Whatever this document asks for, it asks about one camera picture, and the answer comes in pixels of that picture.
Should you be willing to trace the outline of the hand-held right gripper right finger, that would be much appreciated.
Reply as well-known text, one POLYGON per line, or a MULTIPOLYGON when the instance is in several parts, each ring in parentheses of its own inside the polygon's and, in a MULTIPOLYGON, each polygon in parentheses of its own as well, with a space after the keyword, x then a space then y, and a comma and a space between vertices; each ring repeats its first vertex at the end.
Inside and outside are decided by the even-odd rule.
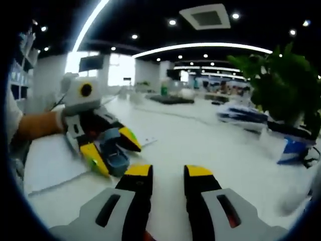
POLYGON ((193 240, 280 240, 287 233, 262 221, 255 206, 204 167, 184 166, 184 192, 193 240))

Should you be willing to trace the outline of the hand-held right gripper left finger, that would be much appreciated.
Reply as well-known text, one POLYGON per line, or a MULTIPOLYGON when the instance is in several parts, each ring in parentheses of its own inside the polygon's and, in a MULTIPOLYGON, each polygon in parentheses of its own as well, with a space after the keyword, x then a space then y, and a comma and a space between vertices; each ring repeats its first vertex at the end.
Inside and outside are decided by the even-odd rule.
POLYGON ((50 228, 56 240, 145 240, 151 210, 152 165, 132 165, 114 188, 81 206, 68 225, 50 228))

